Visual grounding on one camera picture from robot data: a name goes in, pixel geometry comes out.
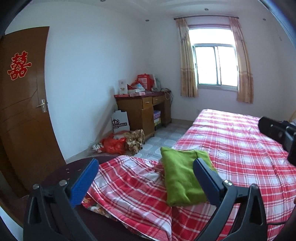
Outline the green orange striped knit sweater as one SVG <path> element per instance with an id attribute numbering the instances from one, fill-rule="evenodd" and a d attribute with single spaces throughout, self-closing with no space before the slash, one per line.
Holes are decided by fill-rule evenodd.
<path id="1" fill-rule="evenodd" d="M 215 170 L 207 152 L 200 150 L 175 150 L 161 147 L 166 203 L 171 207 L 192 206 L 207 201 L 194 171 L 193 162 L 201 158 Z"/>

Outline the right beige floral curtain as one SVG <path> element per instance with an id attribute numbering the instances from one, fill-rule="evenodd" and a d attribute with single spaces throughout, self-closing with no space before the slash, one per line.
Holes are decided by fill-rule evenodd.
<path id="1" fill-rule="evenodd" d="M 254 86 L 253 75 L 246 42 L 238 18 L 230 17 L 230 28 L 234 35 L 238 60 L 238 94 L 237 101 L 253 104 Z"/>

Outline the beige floral curtain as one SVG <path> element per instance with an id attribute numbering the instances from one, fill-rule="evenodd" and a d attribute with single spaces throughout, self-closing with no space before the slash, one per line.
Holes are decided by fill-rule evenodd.
<path id="1" fill-rule="evenodd" d="M 196 98 L 198 97 L 198 88 L 189 27 L 185 18 L 177 19 L 176 24 L 180 39 L 181 96 Z"/>
<path id="2" fill-rule="evenodd" d="M 238 18 L 230 17 L 230 28 L 234 35 L 238 60 L 238 94 L 237 101 L 253 104 L 254 86 L 253 75 L 246 42 Z"/>

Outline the brown wooden door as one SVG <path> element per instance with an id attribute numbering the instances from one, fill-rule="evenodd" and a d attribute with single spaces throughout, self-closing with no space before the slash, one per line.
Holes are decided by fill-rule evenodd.
<path id="1" fill-rule="evenodd" d="M 45 89 L 45 53 L 49 27 L 16 31 L 1 39 L 1 174 L 10 191 L 1 190 L 1 206 L 20 225 L 32 186 L 65 165 L 53 131 Z M 28 52 L 23 78 L 7 71 L 16 53 Z M 36 108 L 45 99 L 47 112 Z"/>

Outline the red white plaid bed sheet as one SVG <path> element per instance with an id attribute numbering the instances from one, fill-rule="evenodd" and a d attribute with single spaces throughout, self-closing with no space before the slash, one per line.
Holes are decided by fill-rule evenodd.
<path id="1" fill-rule="evenodd" d="M 257 184 L 272 240 L 295 206 L 295 167 L 280 144 L 260 133 L 258 121 L 205 109 L 174 149 L 205 151 L 222 179 L 243 187 Z M 122 155 L 100 165 L 82 205 L 151 240 L 194 240 L 215 207 L 168 206 L 164 180 L 161 161 Z"/>

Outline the red plastic bag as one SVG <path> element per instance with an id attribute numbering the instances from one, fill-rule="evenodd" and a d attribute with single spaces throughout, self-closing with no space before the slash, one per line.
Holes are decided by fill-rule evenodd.
<path id="1" fill-rule="evenodd" d="M 125 153 L 126 138 L 115 139 L 113 137 L 104 138 L 101 141 L 100 151 L 109 154 L 120 154 Z"/>

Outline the left beige floral curtain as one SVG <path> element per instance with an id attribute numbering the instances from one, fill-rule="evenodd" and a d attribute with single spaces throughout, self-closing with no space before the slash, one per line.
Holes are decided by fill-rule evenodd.
<path id="1" fill-rule="evenodd" d="M 181 96 L 196 98 L 198 97 L 198 88 L 189 27 L 185 18 L 177 19 L 176 24 L 180 39 Z"/>

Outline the brown patterned fabric bag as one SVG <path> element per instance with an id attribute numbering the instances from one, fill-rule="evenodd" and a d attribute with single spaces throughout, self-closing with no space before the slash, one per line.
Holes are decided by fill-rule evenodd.
<path id="1" fill-rule="evenodd" d="M 126 138 L 125 148 L 132 155 L 137 154 L 142 149 L 142 146 L 145 144 L 145 135 L 143 129 L 124 132 L 123 136 Z"/>

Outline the white printed paper bag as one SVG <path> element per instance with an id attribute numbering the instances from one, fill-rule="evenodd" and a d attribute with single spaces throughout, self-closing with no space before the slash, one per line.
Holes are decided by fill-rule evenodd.
<path id="1" fill-rule="evenodd" d="M 114 133 L 130 131 L 130 125 L 126 111 L 117 110 L 112 114 L 111 123 Z"/>

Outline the stacked boxes under desk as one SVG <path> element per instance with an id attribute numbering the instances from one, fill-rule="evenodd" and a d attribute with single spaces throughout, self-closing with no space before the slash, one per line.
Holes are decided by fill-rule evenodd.
<path id="1" fill-rule="evenodd" d="M 154 111 L 154 129 L 156 130 L 161 125 L 161 111 Z"/>

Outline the brown wooden desk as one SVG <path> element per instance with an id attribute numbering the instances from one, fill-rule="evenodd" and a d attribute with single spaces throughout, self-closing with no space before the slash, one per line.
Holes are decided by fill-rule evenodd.
<path id="1" fill-rule="evenodd" d="M 115 95 L 119 110 L 127 112 L 129 126 L 132 131 L 142 129 L 145 139 L 154 136 L 154 111 L 161 112 L 161 126 L 166 127 L 171 123 L 170 90 L 159 92 L 147 92 L 139 96 Z"/>

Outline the white card box on desk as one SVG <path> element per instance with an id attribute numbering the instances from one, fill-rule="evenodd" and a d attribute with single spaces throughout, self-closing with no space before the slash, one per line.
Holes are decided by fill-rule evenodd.
<path id="1" fill-rule="evenodd" d="M 118 81 L 119 94 L 128 94 L 127 82 L 125 79 Z"/>

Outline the red gift box on desk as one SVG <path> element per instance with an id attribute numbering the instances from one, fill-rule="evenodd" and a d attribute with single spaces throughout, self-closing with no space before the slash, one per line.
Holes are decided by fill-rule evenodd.
<path id="1" fill-rule="evenodd" d="M 144 87 L 145 90 L 151 91 L 154 87 L 154 79 L 150 74 L 140 74 L 137 76 L 137 81 Z"/>

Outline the red double happiness sticker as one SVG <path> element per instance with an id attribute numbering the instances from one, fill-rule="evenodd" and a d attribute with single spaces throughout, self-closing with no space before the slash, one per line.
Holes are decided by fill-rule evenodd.
<path id="1" fill-rule="evenodd" d="M 22 51 L 22 53 L 16 53 L 11 58 L 10 69 L 7 74 L 11 80 L 14 81 L 18 78 L 23 78 L 27 74 L 28 68 L 32 66 L 31 62 L 28 62 L 28 52 Z"/>

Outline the window with white frame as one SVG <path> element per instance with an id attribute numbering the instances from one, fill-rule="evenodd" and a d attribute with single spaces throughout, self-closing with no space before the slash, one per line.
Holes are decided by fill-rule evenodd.
<path id="1" fill-rule="evenodd" d="M 229 24 L 189 26 L 197 87 L 238 90 L 238 60 Z"/>

